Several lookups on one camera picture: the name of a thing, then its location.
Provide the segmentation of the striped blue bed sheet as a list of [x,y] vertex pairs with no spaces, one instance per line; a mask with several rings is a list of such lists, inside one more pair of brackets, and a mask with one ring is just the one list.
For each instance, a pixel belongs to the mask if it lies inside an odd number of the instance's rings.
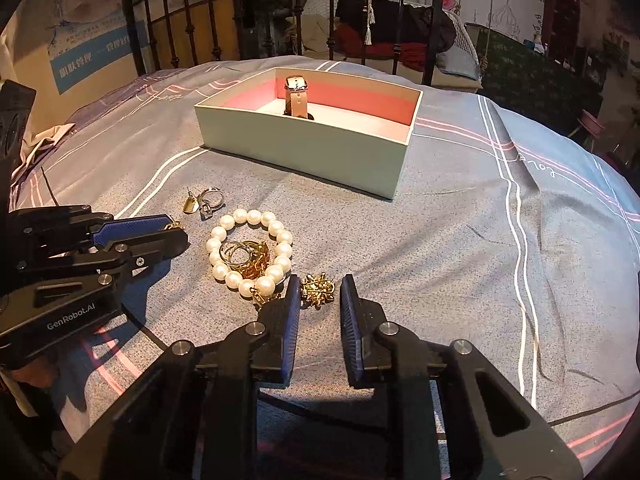
[[251,320],[210,270],[212,224],[189,192],[271,211],[293,269],[339,281],[424,339],[472,341],[532,401],[585,469],[639,403],[639,199],[605,160],[488,99],[426,89],[392,200],[203,148],[195,107],[262,71],[209,63],[145,77],[96,101],[20,185],[19,207],[88,204],[169,214],[189,249],[126,291],[128,316],[66,344],[50,390],[78,440],[157,358]]

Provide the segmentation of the rose gold wrist watch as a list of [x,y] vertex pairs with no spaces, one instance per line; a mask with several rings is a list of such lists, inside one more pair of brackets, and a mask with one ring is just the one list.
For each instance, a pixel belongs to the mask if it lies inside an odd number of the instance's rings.
[[285,116],[313,120],[308,110],[308,84],[303,76],[288,76],[284,81]]

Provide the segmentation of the red cushion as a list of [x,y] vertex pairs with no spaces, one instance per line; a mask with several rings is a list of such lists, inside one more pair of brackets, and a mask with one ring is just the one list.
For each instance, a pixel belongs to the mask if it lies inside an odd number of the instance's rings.
[[[363,53],[367,60],[393,60],[395,44],[393,42],[378,42],[370,46],[362,46],[360,33],[346,24],[339,24],[334,30],[334,51],[344,54],[348,58],[360,60]],[[410,68],[422,72],[426,61],[426,45],[406,42],[400,45],[399,62]]]

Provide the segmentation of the red phone booth cabinet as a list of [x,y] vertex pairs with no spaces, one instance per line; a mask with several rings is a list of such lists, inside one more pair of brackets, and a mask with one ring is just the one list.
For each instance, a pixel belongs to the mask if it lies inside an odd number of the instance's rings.
[[541,39],[548,57],[563,63],[573,59],[577,46],[582,0],[544,0]]

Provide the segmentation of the black iron bed frame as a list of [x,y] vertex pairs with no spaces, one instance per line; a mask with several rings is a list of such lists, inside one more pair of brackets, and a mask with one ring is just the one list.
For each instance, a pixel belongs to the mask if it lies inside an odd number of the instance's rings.
[[[395,0],[432,8],[422,84],[432,84],[444,0]],[[122,0],[139,74],[206,61],[304,55],[294,30],[307,0]],[[363,0],[362,44],[371,43],[372,0]]]

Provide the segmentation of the gold padlock charm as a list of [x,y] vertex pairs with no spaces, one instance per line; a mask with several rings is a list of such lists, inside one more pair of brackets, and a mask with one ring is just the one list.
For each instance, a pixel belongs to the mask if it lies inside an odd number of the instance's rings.
[[198,202],[198,196],[196,196],[191,190],[188,191],[188,197],[183,205],[183,212],[185,214],[195,214],[200,209],[200,203]]

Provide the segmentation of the pink stool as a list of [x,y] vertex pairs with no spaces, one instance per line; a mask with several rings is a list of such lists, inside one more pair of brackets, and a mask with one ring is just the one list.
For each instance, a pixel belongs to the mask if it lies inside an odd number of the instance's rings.
[[568,137],[580,144],[589,153],[592,153],[596,147],[597,140],[601,139],[604,125],[602,125],[593,114],[590,114],[588,110],[582,110],[577,121],[578,126]]

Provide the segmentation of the mint box with red lining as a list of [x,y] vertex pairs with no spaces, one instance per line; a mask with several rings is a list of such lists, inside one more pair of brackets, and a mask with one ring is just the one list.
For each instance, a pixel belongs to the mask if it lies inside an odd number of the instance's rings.
[[[313,120],[285,116],[288,76],[307,81]],[[206,148],[393,198],[422,96],[372,77],[273,67],[194,110]]]

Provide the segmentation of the white hanging swing chair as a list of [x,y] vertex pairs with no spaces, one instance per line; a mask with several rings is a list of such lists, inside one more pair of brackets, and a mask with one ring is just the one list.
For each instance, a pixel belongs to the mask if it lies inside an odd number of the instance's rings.
[[[363,38],[363,0],[307,0],[300,24],[293,27],[302,32],[304,55],[317,60],[335,58],[351,63],[365,62],[381,72],[394,73],[417,84],[424,70],[410,70],[399,62],[400,45],[406,42],[425,44],[430,39],[432,8],[420,4],[400,6],[395,0],[372,0],[373,23],[371,43],[393,42],[393,60],[360,60],[334,51],[334,30],[346,24]],[[482,88],[480,61],[472,39],[457,14],[445,10],[437,34],[435,67],[432,85],[439,89],[475,93]]]

